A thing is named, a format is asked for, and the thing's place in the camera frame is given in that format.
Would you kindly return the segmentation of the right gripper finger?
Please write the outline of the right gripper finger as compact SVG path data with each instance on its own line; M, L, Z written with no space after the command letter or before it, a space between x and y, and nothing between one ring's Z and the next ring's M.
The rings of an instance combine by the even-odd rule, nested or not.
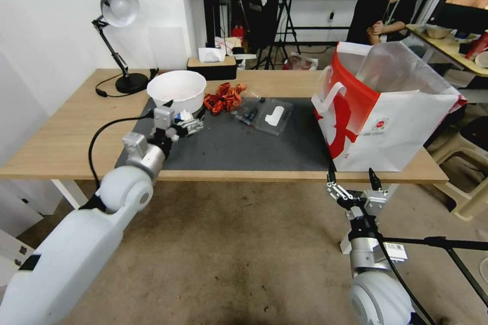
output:
M388 197L388 191L383 189L381 180L372 168L369 168L368 174L371 190L368 191L367 197L369 199L386 199Z
M350 210L355 205L355 197L337 183L336 169L333 164L328 166L326 189L337 204L345 210Z

